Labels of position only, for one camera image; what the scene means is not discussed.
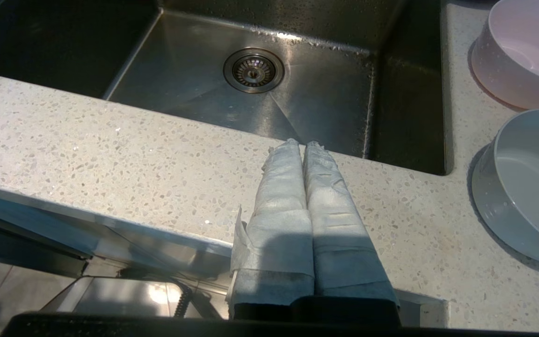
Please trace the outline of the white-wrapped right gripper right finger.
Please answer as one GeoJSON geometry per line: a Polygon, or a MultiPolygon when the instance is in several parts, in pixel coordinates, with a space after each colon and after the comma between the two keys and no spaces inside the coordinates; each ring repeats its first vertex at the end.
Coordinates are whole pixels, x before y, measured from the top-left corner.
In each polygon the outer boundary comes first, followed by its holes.
{"type": "Polygon", "coordinates": [[[318,142],[306,145],[306,204],[312,218],[316,293],[399,304],[346,182],[318,142]]]}

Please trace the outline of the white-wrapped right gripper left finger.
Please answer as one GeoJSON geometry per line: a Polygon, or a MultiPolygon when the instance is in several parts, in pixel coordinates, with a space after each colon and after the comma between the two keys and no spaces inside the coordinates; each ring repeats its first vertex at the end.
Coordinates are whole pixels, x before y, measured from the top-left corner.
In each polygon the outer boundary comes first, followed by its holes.
{"type": "Polygon", "coordinates": [[[282,309],[314,294],[312,220],[307,208],[299,143],[289,139],[270,150],[262,167],[252,217],[234,227],[231,319],[248,309],[282,309]]]}

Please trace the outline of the grey round bowl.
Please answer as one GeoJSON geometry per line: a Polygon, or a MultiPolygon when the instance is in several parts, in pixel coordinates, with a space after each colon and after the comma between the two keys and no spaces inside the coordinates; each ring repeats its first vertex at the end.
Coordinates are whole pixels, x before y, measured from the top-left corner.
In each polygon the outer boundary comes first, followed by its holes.
{"type": "Polygon", "coordinates": [[[539,109],[500,128],[473,168],[471,194],[501,241],[539,261],[539,109]]]}

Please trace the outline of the stainless steel sink basin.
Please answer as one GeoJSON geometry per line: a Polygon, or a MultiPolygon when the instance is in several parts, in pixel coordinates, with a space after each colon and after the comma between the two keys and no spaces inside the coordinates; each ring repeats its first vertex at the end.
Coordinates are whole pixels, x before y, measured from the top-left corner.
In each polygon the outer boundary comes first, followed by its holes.
{"type": "Polygon", "coordinates": [[[444,0],[0,0],[0,77],[447,175],[444,0]],[[261,48],[280,85],[232,88],[261,48]]]}

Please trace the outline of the round metal drain strainer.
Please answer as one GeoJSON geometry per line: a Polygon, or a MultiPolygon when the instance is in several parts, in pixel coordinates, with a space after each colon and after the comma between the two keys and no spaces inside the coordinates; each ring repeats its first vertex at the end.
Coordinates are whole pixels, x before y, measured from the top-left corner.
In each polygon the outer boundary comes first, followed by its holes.
{"type": "Polygon", "coordinates": [[[282,60],[271,51],[245,48],[231,54],[223,64],[223,77],[234,89],[249,94],[269,92],[286,74],[282,60]]]}

